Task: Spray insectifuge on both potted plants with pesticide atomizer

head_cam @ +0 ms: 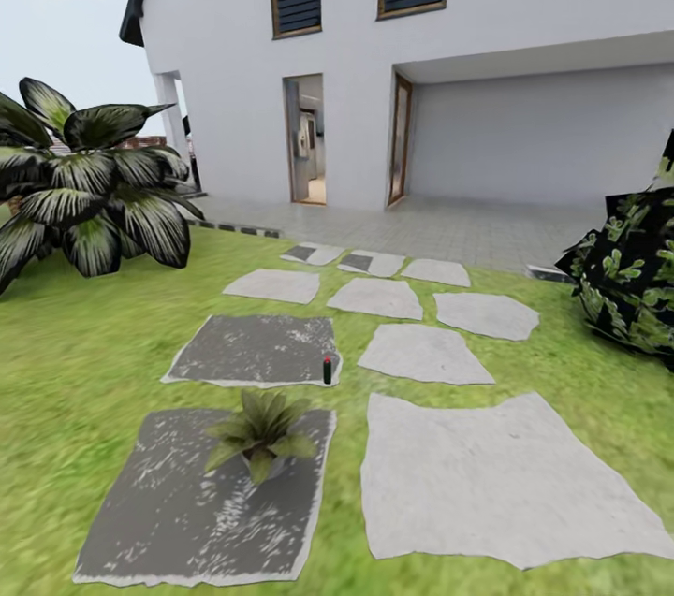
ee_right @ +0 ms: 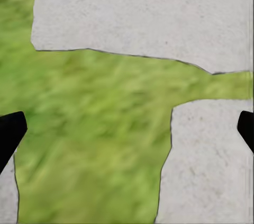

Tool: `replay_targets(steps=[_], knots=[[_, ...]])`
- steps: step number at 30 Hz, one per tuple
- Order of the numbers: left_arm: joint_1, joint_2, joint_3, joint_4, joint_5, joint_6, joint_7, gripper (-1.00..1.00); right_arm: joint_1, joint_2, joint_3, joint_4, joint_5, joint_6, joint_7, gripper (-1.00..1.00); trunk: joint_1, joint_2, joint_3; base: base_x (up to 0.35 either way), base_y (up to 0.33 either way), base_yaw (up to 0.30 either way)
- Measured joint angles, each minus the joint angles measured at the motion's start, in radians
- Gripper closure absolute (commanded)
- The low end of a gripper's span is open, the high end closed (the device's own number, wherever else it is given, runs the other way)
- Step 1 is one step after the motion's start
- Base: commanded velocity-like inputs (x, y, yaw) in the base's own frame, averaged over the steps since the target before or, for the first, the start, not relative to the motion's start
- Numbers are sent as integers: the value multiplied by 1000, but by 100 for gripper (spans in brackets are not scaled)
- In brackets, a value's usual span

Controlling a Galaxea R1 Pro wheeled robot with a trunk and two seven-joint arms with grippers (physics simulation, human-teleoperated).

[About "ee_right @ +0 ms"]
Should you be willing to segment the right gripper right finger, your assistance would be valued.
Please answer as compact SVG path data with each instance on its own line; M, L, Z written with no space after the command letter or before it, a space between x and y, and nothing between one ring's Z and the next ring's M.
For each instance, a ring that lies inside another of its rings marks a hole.
M238 120L237 129L254 153L254 113L242 111Z

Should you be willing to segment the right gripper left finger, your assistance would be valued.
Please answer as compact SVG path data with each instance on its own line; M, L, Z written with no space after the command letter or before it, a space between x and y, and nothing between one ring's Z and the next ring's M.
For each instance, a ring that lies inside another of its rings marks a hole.
M0 174L28 131L22 111L0 116Z

